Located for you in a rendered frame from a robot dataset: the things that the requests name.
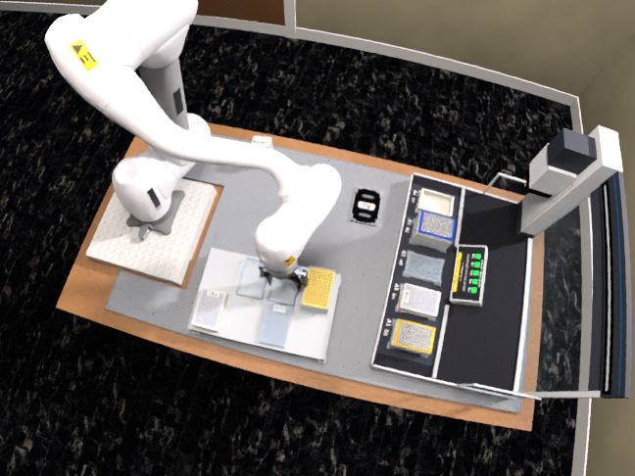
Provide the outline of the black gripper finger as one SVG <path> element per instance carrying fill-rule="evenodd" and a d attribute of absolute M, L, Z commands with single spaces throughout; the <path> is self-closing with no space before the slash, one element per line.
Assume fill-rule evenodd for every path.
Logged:
<path fill-rule="evenodd" d="M 295 272 L 297 273 L 295 276 L 290 276 L 289 278 L 287 278 L 288 280 L 292 280 L 295 284 L 297 284 L 297 289 L 300 292 L 301 290 L 301 286 L 308 286 L 308 282 L 309 282 L 309 278 L 306 274 L 306 270 L 295 270 Z M 299 277 L 299 278 L 298 278 Z M 302 283 L 301 283 L 302 282 Z"/>
<path fill-rule="evenodd" d="M 268 283 L 270 285 L 271 281 L 272 281 L 272 276 L 270 276 L 270 274 L 266 271 L 265 267 L 262 265 L 261 262 L 260 262 L 260 265 L 259 265 L 259 271 L 260 271 L 260 277 L 267 279 Z"/>

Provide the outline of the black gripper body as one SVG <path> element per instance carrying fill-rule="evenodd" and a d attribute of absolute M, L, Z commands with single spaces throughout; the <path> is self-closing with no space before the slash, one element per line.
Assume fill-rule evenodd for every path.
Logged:
<path fill-rule="evenodd" d="M 295 276 L 295 275 L 297 274 L 297 273 L 295 272 L 295 270 L 297 270 L 297 268 L 296 268 L 296 267 L 295 267 L 295 269 L 293 270 L 293 272 L 291 272 L 291 273 L 290 273 L 289 275 L 287 275 L 287 276 L 283 276 L 283 277 L 276 277 L 276 276 L 273 276 L 273 275 L 271 275 L 271 276 L 272 276 L 272 277 L 274 277 L 274 278 L 276 278 L 276 279 L 283 280 L 283 279 L 287 279 L 287 278 L 289 278 L 290 276 Z"/>

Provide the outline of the black flat nest plate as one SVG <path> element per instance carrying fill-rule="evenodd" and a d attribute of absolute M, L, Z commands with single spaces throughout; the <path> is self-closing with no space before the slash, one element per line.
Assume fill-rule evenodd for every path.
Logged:
<path fill-rule="evenodd" d="M 357 186 L 350 221 L 377 226 L 382 193 Z"/>

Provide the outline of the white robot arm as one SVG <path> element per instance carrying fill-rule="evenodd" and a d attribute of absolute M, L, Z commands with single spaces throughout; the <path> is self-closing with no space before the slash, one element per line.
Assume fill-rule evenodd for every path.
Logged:
<path fill-rule="evenodd" d="M 202 118 L 187 114 L 178 56 L 197 8 L 197 0 L 108 0 L 86 19 L 56 19 L 45 42 L 85 101 L 150 145 L 113 172 L 115 193 L 131 213 L 126 224 L 140 225 L 138 238 L 151 230 L 171 234 L 185 197 L 173 188 L 196 163 L 263 170 L 277 182 L 282 206 L 259 224 L 255 249 L 267 272 L 283 277 L 335 205 L 340 175 L 329 165 L 301 167 L 273 149 L 211 137 Z"/>

